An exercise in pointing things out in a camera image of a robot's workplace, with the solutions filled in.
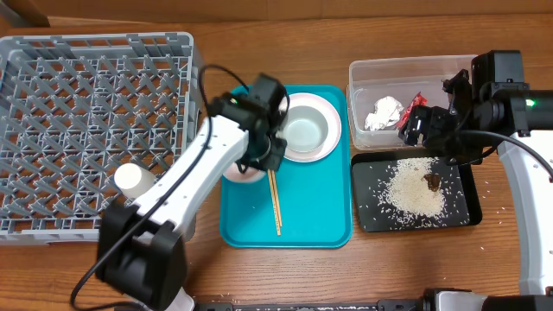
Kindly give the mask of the red snack wrapper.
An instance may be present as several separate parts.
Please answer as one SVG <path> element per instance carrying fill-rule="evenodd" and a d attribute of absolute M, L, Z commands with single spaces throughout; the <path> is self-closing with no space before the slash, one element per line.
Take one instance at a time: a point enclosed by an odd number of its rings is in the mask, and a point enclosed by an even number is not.
<path fill-rule="evenodd" d="M 428 100 L 419 92 L 410 102 L 409 106 L 406 108 L 404 114 L 400 117 L 400 119 L 396 123 L 396 128 L 400 130 L 403 128 L 410 117 L 411 111 L 414 107 L 419 105 L 426 105 Z"/>

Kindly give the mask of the small pink-white bowl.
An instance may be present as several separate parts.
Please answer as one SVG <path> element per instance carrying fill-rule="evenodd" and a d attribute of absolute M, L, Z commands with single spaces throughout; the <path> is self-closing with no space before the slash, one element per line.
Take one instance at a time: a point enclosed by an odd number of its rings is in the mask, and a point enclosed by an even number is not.
<path fill-rule="evenodd" d="M 266 176 L 266 173 L 262 170 L 257 170 L 255 168 L 248 168 L 242 174 L 238 170 L 236 163 L 233 163 L 223 174 L 223 176 L 235 183 L 254 183 L 260 181 Z"/>

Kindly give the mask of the grey-white bowl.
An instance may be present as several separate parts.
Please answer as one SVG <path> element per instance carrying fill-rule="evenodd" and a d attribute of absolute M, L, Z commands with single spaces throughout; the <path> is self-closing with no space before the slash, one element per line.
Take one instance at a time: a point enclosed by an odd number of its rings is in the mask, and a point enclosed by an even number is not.
<path fill-rule="evenodd" d="M 288 148 L 308 153 L 319 148 L 327 138 L 328 124 L 317 109 L 300 105 L 292 107 L 283 125 L 283 138 Z"/>

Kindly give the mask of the white tissue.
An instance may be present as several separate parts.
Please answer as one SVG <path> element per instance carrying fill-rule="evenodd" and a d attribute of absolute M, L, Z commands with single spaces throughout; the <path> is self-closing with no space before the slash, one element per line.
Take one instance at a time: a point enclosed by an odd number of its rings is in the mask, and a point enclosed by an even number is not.
<path fill-rule="evenodd" d="M 395 125 L 404 110 L 403 105 L 392 96 L 379 99 L 374 105 L 375 111 L 365 118 L 365 129 L 383 130 Z"/>

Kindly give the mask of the cream white cup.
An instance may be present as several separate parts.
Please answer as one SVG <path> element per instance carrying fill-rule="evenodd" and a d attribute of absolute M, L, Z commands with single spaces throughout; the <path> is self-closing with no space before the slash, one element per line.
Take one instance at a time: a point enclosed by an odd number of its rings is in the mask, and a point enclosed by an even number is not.
<path fill-rule="evenodd" d="M 116 169 L 114 181 L 126 198 L 136 199 L 153 187 L 156 176 L 134 163 L 125 163 Z"/>

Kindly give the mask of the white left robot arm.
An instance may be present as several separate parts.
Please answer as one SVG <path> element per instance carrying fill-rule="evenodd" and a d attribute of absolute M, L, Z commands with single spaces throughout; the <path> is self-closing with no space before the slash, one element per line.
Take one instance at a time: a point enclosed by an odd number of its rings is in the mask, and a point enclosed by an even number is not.
<path fill-rule="evenodd" d="M 184 235 L 229 167 L 276 171 L 286 142 L 277 136 L 288 94 L 260 74 L 245 93 L 223 93 L 207 105 L 198 136 L 159 181 L 128 205 L 111 203 L 99 230 L 96 277 L 130 296 L 123 308 L 166 310 L 187 275 Z"/>

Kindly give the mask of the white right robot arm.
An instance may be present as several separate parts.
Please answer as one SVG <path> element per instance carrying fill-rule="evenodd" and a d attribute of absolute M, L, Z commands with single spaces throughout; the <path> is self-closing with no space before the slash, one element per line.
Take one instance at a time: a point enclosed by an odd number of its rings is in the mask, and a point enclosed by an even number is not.
<path fill-rule="evenodd" d="M 522 54 L 492 50 L 443 82 L 449 107 L 416 106 L 399 129 L 453 165 L 496 152 L 512 192 L 521 251 L 518 295 L 427 289 L 419 310 L 550 310 L 552 308 L 552 92 L 524 80 Z"/>

